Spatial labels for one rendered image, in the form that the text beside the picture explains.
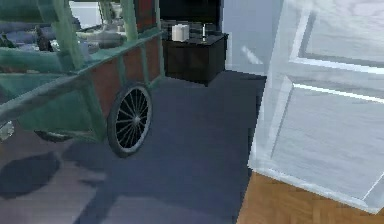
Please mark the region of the black cabinet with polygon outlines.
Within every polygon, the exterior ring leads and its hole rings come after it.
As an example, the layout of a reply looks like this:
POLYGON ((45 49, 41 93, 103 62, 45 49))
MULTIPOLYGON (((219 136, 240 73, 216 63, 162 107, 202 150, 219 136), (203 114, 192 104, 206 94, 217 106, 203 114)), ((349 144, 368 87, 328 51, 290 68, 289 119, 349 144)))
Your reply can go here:
POLYGON ((186 41, 173 41, 172 24, 162 25, 162 46, 165 75, 208 86, 216 76, 225 70, 228 34, 202 29, 192 29, 186 41))

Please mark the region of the dark bottle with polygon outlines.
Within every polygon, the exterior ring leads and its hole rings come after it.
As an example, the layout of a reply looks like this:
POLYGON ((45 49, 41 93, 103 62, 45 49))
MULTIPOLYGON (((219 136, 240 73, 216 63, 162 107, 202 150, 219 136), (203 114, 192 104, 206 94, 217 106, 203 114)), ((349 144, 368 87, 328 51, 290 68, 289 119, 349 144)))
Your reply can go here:
POLYGON ((53 47, 50 41, 44 36, 44 33, 39 25, 35 26, 35 31, 37 35, 36 42, 37 46, 39 47, 39 50, 53 52, 53 47))

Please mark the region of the green and brown wheeled cart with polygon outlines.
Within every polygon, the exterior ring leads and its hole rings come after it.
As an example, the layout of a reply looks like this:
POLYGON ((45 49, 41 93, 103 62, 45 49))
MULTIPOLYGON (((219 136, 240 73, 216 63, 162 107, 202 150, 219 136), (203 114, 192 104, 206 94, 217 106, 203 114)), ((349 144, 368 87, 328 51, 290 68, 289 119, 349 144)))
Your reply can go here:
POLYGON ((44 140, 136 153, 164 77, 159 0, 0 0, 0 22, 49 24, 55 52, 0 47, 0 141, 14 122, 44 140))

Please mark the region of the white panelled room door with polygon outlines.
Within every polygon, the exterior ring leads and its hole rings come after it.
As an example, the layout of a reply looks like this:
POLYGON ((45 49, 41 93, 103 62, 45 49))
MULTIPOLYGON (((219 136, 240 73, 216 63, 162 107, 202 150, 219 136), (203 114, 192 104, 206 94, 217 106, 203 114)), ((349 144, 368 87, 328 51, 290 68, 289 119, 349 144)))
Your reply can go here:
POLYGON ((384 0, 284 0, 249 166, 384 209, 384 0))

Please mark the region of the white box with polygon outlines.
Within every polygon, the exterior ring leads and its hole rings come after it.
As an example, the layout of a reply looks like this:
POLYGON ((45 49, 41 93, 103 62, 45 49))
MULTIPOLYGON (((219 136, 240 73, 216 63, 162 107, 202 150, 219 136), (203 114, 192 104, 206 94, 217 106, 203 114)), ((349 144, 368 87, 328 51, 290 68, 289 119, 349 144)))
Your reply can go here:
POLYGON ((177 24, 172 27, 173 41, 186 41, 189 39, 189 26, 185 24, 177 24))

